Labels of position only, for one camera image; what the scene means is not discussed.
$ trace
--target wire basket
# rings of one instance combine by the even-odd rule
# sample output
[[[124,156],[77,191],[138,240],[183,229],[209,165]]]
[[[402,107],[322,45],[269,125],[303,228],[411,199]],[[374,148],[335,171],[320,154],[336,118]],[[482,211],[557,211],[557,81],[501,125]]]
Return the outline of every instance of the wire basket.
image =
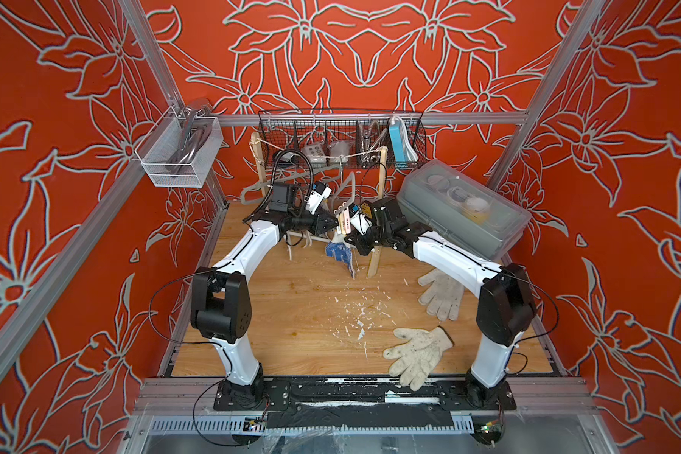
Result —
[[[392,115],[404,122],[409,143],[416,151],[418,160],[395,159],[388,132]],[[426,162],[426,130],[421,122],[423,113],[397,112],[392,110],[358,111],[337,110],[263,110],[260,112],[260,134],[263,155],[268,167],[274,165],[279,151],[293,149],[309,156],[314,168],[342,163],[346,168],[369,168],[378,162],[378,153],[360,154],[362,141],[378,147],[386,146],[386,167],[401,170],[419,168]],[[295,166],[302,162],[298,156],[285,155],[278,166]]]
[[[196,152],[191,161],[174,163],[177,147],[182,135],[182,127],[177,118],[168,119],[171,123],[164,129],[156,143],[145,155],[138,153],[141,165],[149,175],[154,186],[159,187],[202,187],[209,174],[217,152],[222,146],[222,129],[217,118],[197,118],[194,124],[210,123],[211,132],[204,145]]]

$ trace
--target red wall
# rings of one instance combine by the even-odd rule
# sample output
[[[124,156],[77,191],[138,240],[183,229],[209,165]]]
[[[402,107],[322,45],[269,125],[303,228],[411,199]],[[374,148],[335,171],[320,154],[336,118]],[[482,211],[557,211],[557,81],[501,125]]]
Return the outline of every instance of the red wall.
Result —
[[[141,3],[183,97],[208,97],[223,114],[329,106],[524,110],[580,4]],[[429,127],[427,154],[483,182],[513,131],[511,125]],[[224,130],[228,146],[215,169],[228,196],[256,181],[250,132]],[[389,189],[397,190],[403,176],[395,171]],[[365,189],[370,195],[372,183]]]
[[[681,452],[681,2],[608,3],[501,192],[533,213],[511,256],[614,439]]]
[[[167,196],[141,180],[0,384],[0,451],[117,448],[141,380],[156,376],[166,350],[149,299],[194,271],[216,209],[206,190]],[[184,286],[153,302],[166,336]]]
[[[0,2],[0,327],[166,107],[117,3]],[[216,211],[142,179],[0,384],[0,452],[116,448],[166,348],[149,297],[196,267]],[[182,301],[154,302],[164,333]]]
[[[0,2],[0,327],[166,109],[106,5]]]

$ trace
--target work glove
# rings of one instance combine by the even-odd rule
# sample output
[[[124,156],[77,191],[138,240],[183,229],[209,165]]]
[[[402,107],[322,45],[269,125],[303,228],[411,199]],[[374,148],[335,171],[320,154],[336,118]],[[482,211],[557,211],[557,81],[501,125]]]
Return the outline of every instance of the work glove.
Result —
[[[396,328],[393,334],[408,342],[383,350],[384,358],[398,358],[390,365],[389,375],[401,376],[399,379],[401,386],[410,386],[412,391],[418,391],[442,359],[444,350],[453,347],[454,343],[441,327],[431,331]]]
[[[424,276],[419,277],[420,286],[432,283],[426,291],[419,296],[419,303],[426,306],[426,313],[436,315],[440,321],[447,318],[456,320],[459,317],[459,304],[464,295],[464,286],[453,277],[448,276],[438,268],[432,269]]]
[[[353,250],[344,241],[345,235],[336,233],[333,240],[325,247],[325,255],[334,257],[336,261],[342,261],[351,272],[351,277],[356,278],[356,270],[353,268]]]

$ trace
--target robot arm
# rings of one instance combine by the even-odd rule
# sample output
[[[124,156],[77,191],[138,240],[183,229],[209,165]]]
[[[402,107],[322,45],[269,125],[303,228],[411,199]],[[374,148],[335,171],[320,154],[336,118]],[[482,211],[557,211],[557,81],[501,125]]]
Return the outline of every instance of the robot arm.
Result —
[[[505,383],[512,350],[536,313],[527,273],[517,264],[501,267],[477,257],[425,224],[408,223],[392,197],[372,203],[370,212],[372,227],[345,238],[362,255],[378,244],[400,250],[454,277],[479,298],[476,322],[482,336],[467,372],[467,400],[476,407],[493,403]]]
[[[298,187],[276,184],[269,210],[258,213],[245,236],[212,268],[199,268],[191,283],[191,326],[216,348],[227,371],[229,391],[250,404],[262,395],[262,366],[247,337],[252,319],[250,280],[265,255],[288,230],[319,235],[336,227],[336,218],[320,207],[330,188],[316,183],[305,205],[295,205]],[[224,292],[220,298],[215,294]]]
[[[302,213],[292,209],[291,185],[273,190],[267,212],[261,213],[236,247],[214,268],[204,269],[192,282],[191,325],[216,345],[228,372],[230,392],[258,402],[262,394],[262,366],[247,339],[252,317],[247,281],[267,252],[288,230],[319,235],[337,226],[336,218],[320,201],[327,187],[317,183]],[[477,325],[481,343],[467,372],[467,400],[484,407],[497,399],[505,383],[505,369],[515,343],[527,330],[536,307],[527,273],[517,264],[501,267],[449,243],[425,224],[408,223],[396,199],[371,204],[372,225],[345,237],[362,255],[378,245],[391,247],[439,268],[479,298]],[[225,298],[214,294],[225,292]]]

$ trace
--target blue power bank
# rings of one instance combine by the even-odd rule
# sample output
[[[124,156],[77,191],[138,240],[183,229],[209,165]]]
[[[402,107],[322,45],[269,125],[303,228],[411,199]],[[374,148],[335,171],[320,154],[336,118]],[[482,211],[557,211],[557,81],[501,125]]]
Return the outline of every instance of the blue power bank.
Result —
[[[395,122],[389,126],[390,144],[393,147],[393,157],[397,163],[406,162],[404,141],[401,139],[401,122]]]

